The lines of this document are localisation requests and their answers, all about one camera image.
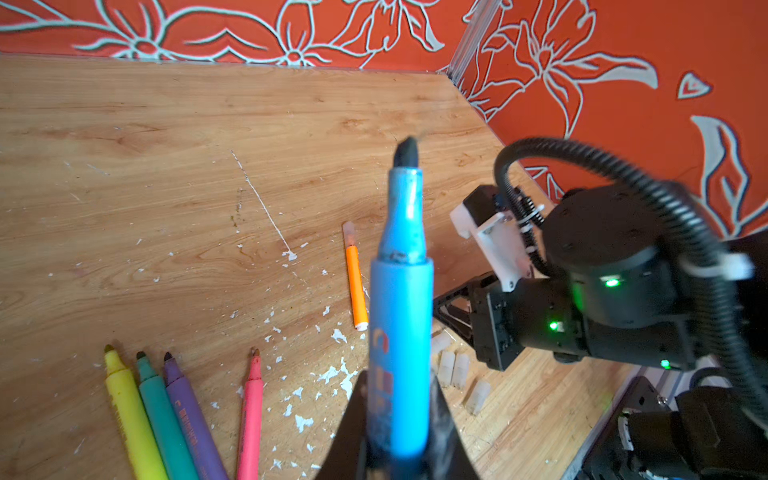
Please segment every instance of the floral wallpaper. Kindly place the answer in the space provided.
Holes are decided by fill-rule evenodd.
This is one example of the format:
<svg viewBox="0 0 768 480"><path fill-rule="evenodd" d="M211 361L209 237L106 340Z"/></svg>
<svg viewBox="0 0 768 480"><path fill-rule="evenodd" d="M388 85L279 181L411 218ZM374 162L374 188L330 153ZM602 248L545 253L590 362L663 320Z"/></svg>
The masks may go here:
<svg viewBox="0 0 768 480"><path fill-rule="evenodd" d="M2 0L0 51L437 71L472 0Z"/></svg>
<svg viewBox="0 0 768 480"><path fill-rule="evenodd" d="M723 238L741 237L768 227L768 67L755 61L768 58L767 16L768 2L502 0L454 82L503 142L596 144L684 183ZM523 164L553 201L602 183Z"/></svg>

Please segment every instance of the orange marker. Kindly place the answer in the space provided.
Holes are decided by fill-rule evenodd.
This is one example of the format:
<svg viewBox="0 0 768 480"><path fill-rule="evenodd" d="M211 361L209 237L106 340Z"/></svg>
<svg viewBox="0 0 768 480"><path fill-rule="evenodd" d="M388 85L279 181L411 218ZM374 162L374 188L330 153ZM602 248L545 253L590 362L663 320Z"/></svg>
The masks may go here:
<svg viewBox="0 0 768 480"><path fill-rule="evenodd" d="M237 480L259 480L261 443L261 405L264 381L261 379L259 350L251 350L250 373L243 389L243 417L240 419L240 461Z"/></svg>
<svg viewBox="0 0 768 480"><path fill-rule="evenodd" d="M355 320L355 328L359 332L368 329L368 310L366 310L366 298L362 291L360 279L360 258L357 254L357 242L355 241L355 225L346 222L342 225L344 233L344 248L346 248L346 272L349 274L349 295L352 297L352 315Z"/></svg>

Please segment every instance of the teal marker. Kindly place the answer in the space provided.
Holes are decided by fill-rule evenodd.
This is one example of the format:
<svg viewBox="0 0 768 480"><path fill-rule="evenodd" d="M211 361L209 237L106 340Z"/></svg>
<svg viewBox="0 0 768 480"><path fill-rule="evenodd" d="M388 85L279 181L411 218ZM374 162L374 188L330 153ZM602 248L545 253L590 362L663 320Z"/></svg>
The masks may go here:
<svg viewBox="0 0 768 480"><path fill-rule="evenodd" d="M174 407L170 404L163 377L154 371L144 352L136 354L141 384L139 391L144 408L149 415L157 446L170 480L199 480L187 448L187 441L181 432Z"/></svg>

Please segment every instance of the wood grain surface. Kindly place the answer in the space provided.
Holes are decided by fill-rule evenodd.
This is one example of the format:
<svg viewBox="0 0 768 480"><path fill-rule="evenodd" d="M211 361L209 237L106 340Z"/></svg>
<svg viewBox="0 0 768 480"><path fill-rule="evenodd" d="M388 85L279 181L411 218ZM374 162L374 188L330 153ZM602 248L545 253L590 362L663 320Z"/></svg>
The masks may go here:
<svg viewBox="0 0 768 480"><path fill-rule="evenodd" d="M179 359L232 476L260 348L261 471L313 477L367 363L341 224L356 224L367 287L408 134L435 293L489 270L449 211L492 183L501 145L446 77L9 56L0 71L0 478L132 478L106 343L130 365L138 350ZM626 372L529 350L507 372L473 360L470 382L494 387L477 417L466 392L445 394L484 478L559 478ZM313 424L299 433L295 415Z"/></svg>

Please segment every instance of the translucent marker cap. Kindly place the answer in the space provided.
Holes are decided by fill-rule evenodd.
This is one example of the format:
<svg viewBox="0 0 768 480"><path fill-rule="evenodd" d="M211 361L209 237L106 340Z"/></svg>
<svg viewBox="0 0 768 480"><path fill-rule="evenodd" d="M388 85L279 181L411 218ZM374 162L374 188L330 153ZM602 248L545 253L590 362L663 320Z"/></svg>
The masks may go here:
<svg viewBox="0 0 768 480"><path fill-rule="evenodd" d="M344 248L351 247L352 245L357 245L357 240L355 240L355 224L352 222L345 222L341 226L341 231L344 234Z"/></svg>

